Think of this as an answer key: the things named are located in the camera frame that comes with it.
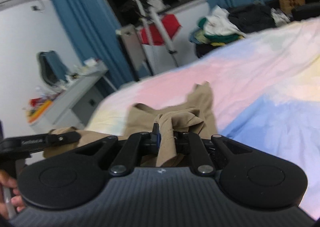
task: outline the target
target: white wall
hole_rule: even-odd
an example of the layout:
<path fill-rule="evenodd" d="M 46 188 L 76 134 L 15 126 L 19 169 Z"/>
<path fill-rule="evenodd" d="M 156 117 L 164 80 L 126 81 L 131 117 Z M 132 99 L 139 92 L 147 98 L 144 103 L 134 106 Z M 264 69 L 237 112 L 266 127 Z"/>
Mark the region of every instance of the white wall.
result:
<path fill-rule="evenodd" d="M 33 5 L 42 8 L 38 1 L 0 11 L 0 119 L 6 137 L 34 134 L 23 107 L 38 97 L 37 85 L 45 87 L 38 52 L 55 50 L 70 69 L 80 64 L 52 2 L 42 2 L 42 12 L 31 10 Z"/>
<path fill-rule="evenodd" d="M 173 44 L 178 51 L 175 54 L 179 66 L 191 63 L 197 60 L 195 52 L 195 44 L 189 42 L 190 32 L 196 29 L 199 18 L 209 14 L 209 4 L 206 0 L 195 0 L 171 11 L 175 14 L 181 28 L 173 39 Z M 148 59 L 153 65 L 152 49 L 148 45 L 144 45 Z M 157 54 L 158 73 L 168 71 L 175 68 L 174 62 L 170 54 L 164 46 L 155 46 Z"/>

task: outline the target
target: pastel bed sheet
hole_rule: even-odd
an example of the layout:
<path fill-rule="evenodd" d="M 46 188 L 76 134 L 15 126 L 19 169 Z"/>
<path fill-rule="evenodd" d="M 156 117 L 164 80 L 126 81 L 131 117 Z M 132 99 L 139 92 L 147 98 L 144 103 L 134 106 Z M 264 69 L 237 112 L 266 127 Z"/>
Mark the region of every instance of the pastel bed sheet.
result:
<path fill-rule="evenodd" d="M 177 105 L 195 83 L 212 87 L 219 132 L 299 165 L 308 176 L 300 207 L 320 217 L 320 18 L 270 29 L 189 66 L 106 98 L 88 130 L 121 135 L 130 107 Z"/>

